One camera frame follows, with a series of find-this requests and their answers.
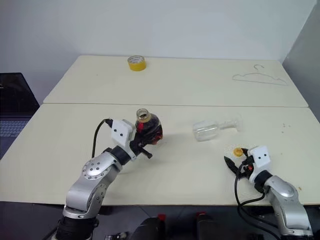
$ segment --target floor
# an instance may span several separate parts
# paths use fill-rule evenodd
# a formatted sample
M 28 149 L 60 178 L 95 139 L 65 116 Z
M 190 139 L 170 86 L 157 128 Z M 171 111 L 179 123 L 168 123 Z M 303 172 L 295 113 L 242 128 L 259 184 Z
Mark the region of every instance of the floor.
M 0 202 L 0 233 L 3 240 L 41 240 L 62 216 L 61 205 Z M 270 208 L 255 207 L 255 211 L 269 211 Z M 313 231 L 320 230 L 319 207 L 306 207 Z M 94 230 L 94 240 L 104 240 L 106 235 L 119 232 L 132 234 L 140 223 L 158 214 L 166 214 L 167 235 L 170 240 L 194 240 L 193 220 L 197 212 L 206 212 L 217 223 L 233 231 L 257 231 L 247 225 L 233 206 L 114 206 L 103 207 L 99 216 L 99 226 Z M 273 214 L 265 219 L 275 221 Z M 268 233 L 264 239 L 272 240 Z

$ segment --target yellow tape roll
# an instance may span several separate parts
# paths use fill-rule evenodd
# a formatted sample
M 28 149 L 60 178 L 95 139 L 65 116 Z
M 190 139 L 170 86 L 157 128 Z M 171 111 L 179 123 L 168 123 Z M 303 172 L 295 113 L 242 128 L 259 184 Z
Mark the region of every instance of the yellow tape roll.
M 143 56 L 131 56 L 128 58 L 128 63 L 132 71 L 142 71 L 147 67 Z

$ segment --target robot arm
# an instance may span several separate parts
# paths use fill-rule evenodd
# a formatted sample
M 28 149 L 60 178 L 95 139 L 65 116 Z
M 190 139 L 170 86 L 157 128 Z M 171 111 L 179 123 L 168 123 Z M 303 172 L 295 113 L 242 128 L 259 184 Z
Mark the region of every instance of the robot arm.
M 299 202 L 298 191 L 292 184 L 270 174 L 271 160 L 267 147 L 259 146 L 250 150 L 243 148 L 243 152 L 247 158 L 242 163 L 244 171 L 240 178 L 247 177 L 255 189 L 266 193 L 274 209 L 281 239 L 313 239 L 308 214 Z M 224 159 L 228 167 L 236 173 L 238 168 L 233 161 L 228 157 Z
M 80 177 L 67 193 L 63 217 L 52 240 L 91 240 L 93 230 L 99 224 L 96 216 L 109 185 L 123 166 L 134 161 L 140 153 L 151 158 L 152 154 L 143 147 L 156 144 L 163 136 L 158 117 L 146 109 L 137 111 L 136 125 L 111 119 L 108 124 L 117 146 L 107 148 L 84 164 Z

